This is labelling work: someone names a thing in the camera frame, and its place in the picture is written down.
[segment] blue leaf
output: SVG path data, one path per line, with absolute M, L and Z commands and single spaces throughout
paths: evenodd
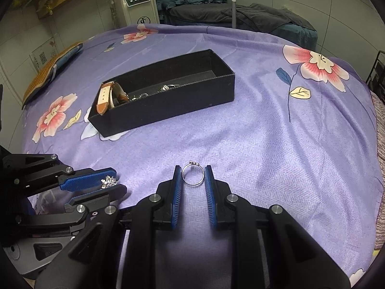
M 285 84 L 291 85 L 291 78 L 288 73 L 286 73 L 282 68 L 276 70 L 277 76 L 282 80 Z

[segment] pillow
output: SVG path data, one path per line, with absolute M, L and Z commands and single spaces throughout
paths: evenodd
M 23 97 L 22 109 L 34 100 L 43 88 L 48 86 L 54 80 L 57 70 L 66 64 L 82 47 L 83 42 L 76 42 L 49 60 L 28 86 Z

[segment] black logo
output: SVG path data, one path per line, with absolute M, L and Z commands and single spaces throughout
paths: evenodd
M 142 16 L 141 18 L 138 19 L 137 24 L 150 24 L 151 20 L 147 16 Z

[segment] white pole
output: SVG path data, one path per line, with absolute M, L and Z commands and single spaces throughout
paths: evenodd
M 231 0 L 231 26 L 237 28 L 237 0 Z

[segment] black box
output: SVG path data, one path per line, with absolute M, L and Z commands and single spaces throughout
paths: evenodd
M 212 50 L 165 59 L 104 83 L 110 81 L 120 84 L 129 97 L 144 97 L 100 115 L 98 92 L 89 120 L 104 137 L 234 100 L 235 74 Z M 164 85 L 180 86 L 162 91 Z

